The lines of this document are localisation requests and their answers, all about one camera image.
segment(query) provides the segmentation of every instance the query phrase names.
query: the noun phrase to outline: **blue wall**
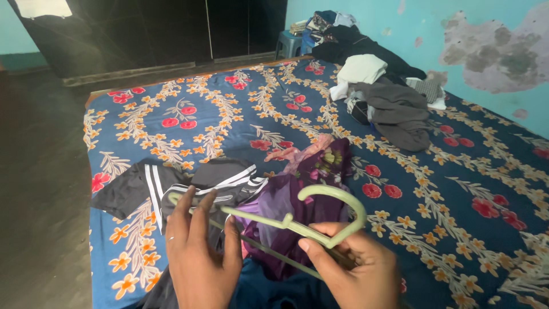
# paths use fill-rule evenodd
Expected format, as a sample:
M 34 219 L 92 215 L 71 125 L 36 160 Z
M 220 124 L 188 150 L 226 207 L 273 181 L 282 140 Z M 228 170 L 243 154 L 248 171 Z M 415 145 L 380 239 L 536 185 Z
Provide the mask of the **blue wall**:
M 398 13 L 401 2 L 405 9 Z M 441 65 L 439 55 L 444 48 L 444 20 L 463 10 L 469 24 L 482 24 L 492 19 L 503 22 L 511 31 L 524 19 L 532 6 L 541 0 L 289 0 L 286 29 L 296 21 L 308 19 L 316 10 L 333 10 L 353 14 L 360 22 L 360 30 L 380 45 L 402 57 L 410 65 L 425 71 L 448 71 L 445 89 L 466 100 L 477 103 L 530 130 L 549 138 L 549 85 L 534 89 L 491 94 L 465 84 L 462 65 Z M 390 35 L 382 35 L 390 27 Z M 414 46 L 416 37 L 423 43 Z M 511 114 L 522 108 L 526 119 Z
M 0 0 L 0 55 L 36 53 L 38 48 L 7 0 Z

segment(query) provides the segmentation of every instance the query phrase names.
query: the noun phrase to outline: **wall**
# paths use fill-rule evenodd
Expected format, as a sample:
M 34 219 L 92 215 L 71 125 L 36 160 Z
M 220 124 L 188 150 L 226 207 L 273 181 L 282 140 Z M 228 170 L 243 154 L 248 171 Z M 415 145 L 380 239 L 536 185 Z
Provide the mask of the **wall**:
M 36 52 L 36 44 L 8 1 L 0 0 L 0 55 Z
M 549 138 L 549 2 L 289 0 L 286 29 L 315 10 L 353 14 L 410 65 L 447 71 L 446 90 Z

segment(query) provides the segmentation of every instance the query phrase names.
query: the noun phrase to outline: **bed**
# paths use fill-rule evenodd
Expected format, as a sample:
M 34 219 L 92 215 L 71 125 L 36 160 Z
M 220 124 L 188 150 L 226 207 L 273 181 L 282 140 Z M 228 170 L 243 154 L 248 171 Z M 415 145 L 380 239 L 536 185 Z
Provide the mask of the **bed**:
M 345 183 L 364 204 L 372 237 L 399 257 L 410 307 L 547 308 L 549 142 L 447 94 L 430 110 L 431 146 L 400 150 L 330 103 L 339 66 L 315 59 L 256 65 L 95 98 L 84 116 L 92 192 L 151 159 L 193 173 L 211 158 L 245 158 L 259 176 L 320 133 L 348 138 Z M 167 265 L 150 201 L 117 220 L 91 209 L 93 307 L 138 301 Z

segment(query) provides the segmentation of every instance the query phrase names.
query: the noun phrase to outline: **peeling paint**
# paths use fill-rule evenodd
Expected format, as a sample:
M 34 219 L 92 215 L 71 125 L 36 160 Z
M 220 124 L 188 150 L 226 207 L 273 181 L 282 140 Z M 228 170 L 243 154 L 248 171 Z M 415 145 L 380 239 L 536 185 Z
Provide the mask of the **peeling paint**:
M 381 35 L 383 35 L 383 36 L 391 35 L 391 27 L 387 27 L 387 28 L 383 29 L 383 31 L 381 32 Z
M 448 71 L 435 71 L 428 70 L 426 81 L 432 81 L 437 84 L 440 84 L 442 87 L 446 86 L 448 82 Z
M 416 37 L 416 41 L 414 42 L 413 45 L 417 48 L 421 45 L 421 43 L 423 43 L 423 38 L 418 36 L 418 37 Z
M 549 2 L 532 7 L 514 30 L 498 20 L 467 22 L 459 11 L 443 20 L 439 63 L 463 65 L 465 83 L 491 93 L 523 91 L 549 81 Z
M 516 111 L 514 111 L 511 115 L 524 120 L 528 117 L 528 111 L 526 109 L 519 108 Z
M 406 0 L 400 0 L 399 8 L 396 10 L 396 12 L 399 15 L 402 15 L 405 9 L 406 9 Z

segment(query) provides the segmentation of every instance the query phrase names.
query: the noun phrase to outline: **plastic hanger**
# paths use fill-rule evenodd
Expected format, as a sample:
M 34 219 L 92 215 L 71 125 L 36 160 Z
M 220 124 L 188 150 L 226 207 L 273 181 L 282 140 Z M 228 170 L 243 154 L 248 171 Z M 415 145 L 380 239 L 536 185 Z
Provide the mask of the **plastic hanger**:
M 293 219 L 294 216 L 291 213 L 287 213 L 286 216 L 284 216 L 284 219 L 282 221 L 278 221 L 278 220 L 258 216 L 256 214 L 252 214 L 252 213 L 249 213 L 249 212 L 241 211 L 241 210 L 238 210 L 238 209 L 235 209 L 235 208 L 232 208 L 232 207 L 216 206 L 216 208 L 221 210 L 222 212 L 231 214 L 233 216 L 238 216 L 238 217 L 250 219 L 250 220 L 257 221 L 257 222 L 267 224 L 267 225 L 270 225 L 270 226 L 273 226 L 273 227 L 276 227 L 276 228 L 280 228 L 280 229 L 292 230 L 292 231 L 294 231 L 294 232 L 296 232 L 296 233 L 298 233 L 298 234 L 300 234 L 304 237 L 307 237 L 307 238 L 313 239 L 314 241 L 317 241 L 319 244 L 323 245 L 327 249 L 332 249 L 335 245 L 342 242 L 349 235 L 351 235 L 354 232 L 362 229 L 365 226 L 366 221 L 367 221 L 367 216 L 366 216 L 366 210 L 364 209 L 364 206 L 362 205 L 362 203 L 356 197 L 354 197 L 353 195 L 351 195 L 350 193 L 348 193 L 348 192 L 346 192 L 342 189 L 332 187 L 332 186 L 328 186 L 328 185 L 310 185 L 310 186 L 307 186 L 307 187 L 301 189 L 301 191 L 299 191 L 298 199 L 301 200 L 301 201 L 304 201 L 307 197 L 309 197 L 311 195 L 318 195 L 318 194 L 333 196 L 333 197 L 335 197 L 339 200 L 342 200 L 347 205 L 349 205 L 349 207 L 351 207 L 356 213 L 356 219 L 351 224 L 349 224 L 347 227 L 345 227 L 343 230 L 341 230 L 339 233 L 335 234 L 332 238 L 330 238 L 330 237 L 328 237 L 328 236 L 326 236 L 322 233 L 319 233 L 319 232 L 309 228 L 306 225 L 303 225 L 299 222 L 294 221 L 294 219 Z M 178 202 L 180 197 L 181 197 L 181 194 L 176 193 L 176 192 L 171 192 L 168 195 L 169 200 L 174 205 L 177 205 L 177 202 Z M 219 228 L 219 229 L 224 228 L 224 226 L 222 224 L 220 224 L 220 223 L 218 223 L 218 222 L 216 222 L 212 219 L 210 219 L 210 224 L 217 227 L 217 228 Z M 304 265 L 301 265 L 301 264 L 295 262 L 294 260 L 291 260 L 290 258 L 288 258 L 284 255 L 281 255 L 280 253 L 270 249 L 269 247 L 266 247 L 266 246 L 264 246 L 264 245 L 262 245 L 262 244 L 260 244 L 256 241 L 244 236 L 244 235 L 241 235 L 240 237 L 241 237 L 242 240 L 248 242 L 249 244 L 251 244 L 252 246 L 258 248 L 259 250 L 261 250 L 261 251 L 263 251 L 267 254 L 270 254 L 270 255 L 278 258 L 279 260 L 282 260 L 282 261 L 296 267 L 297 269 L 299 269 L 299 270 L 301 270 L 305 273 L 308 273 L 308 274 L 322 280 L 322 277 L 319 275 L 318 272 L 313 271 L 312 269 L 310 269 L 308 267 L 305 267 Z M 328 252 L 333 257 L 339 259 L 339 262 L 345 263 L 347 268 L 352 267 L 352 266 L 349 266 L 348 262 L 345 262 L 346 257 L 344 257 L 338 251 L 329 250 Z

